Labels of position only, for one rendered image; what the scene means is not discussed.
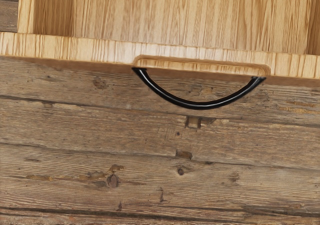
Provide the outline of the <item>open light wooden drawer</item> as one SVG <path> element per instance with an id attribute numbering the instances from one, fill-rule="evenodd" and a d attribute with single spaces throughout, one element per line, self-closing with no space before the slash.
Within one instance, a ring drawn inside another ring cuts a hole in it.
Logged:
<path id="1" fill-rule="evenodd" d="M 17 32 L 0 32 L 0 56 L 132 70 L 168 102 L 210 110 L 263 81 L 320 87 L 320 0 L 19 0 Z M 250 81 L 195 102 L 164 90 L 150 70 Z"/>

